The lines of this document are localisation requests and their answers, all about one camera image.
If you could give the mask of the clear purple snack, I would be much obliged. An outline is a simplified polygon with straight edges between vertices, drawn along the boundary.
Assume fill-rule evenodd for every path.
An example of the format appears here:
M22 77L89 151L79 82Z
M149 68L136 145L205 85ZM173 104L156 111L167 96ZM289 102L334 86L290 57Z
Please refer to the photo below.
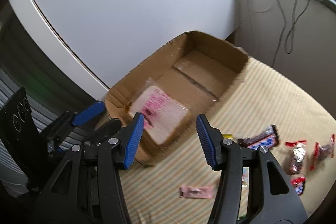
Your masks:
M320 145L318 142L315 143L313 152L313 161L310 165L310 170L315 170L319 163L327 159L328 157L334 157L335 148L335 134L331 134L330 142L324 145Z

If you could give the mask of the red date snack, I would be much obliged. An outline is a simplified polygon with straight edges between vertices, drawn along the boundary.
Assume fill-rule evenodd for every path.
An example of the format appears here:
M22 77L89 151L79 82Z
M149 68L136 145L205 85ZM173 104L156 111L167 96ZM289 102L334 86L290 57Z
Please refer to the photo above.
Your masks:
M307 140L286 141L289 148L289 160L286 164L286 172L289 175L297 175L301 172L306 156Z

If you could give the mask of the pink small sachet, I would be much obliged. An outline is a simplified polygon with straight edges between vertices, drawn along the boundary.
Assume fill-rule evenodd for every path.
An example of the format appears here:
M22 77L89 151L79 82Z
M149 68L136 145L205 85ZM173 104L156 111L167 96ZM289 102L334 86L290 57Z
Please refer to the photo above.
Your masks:
M213 194L214 194L213 186L193 187L184 185L179 188L180 198L212 199Z

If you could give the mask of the snickers bar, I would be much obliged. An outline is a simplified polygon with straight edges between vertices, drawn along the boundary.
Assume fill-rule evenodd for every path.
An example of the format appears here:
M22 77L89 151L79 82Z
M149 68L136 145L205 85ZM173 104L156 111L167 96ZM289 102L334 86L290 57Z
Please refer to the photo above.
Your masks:
M294 176L290 178L290 182L295 189L295 192L301 196L305 190L306 177L305 176Z
M278 146L280 143L277 127L275 125L269 125L263 132L253 136L251 138L240 138L238 144L241 147L249 149L258 149L260 146L272 148Z

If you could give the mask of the brown cardboard box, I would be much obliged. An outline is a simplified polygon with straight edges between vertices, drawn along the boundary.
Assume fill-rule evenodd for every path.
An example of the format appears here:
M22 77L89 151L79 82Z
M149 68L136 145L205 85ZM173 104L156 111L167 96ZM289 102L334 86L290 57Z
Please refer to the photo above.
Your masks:
M199 31L183 33L132 69L105 96L107 112L128 124L129 110L151 85L166 92L188 110L169 143L155 144L144 132L136 153L141 164L155 165L195 129L198 114L207 114L236 89L248 55L231 43Z

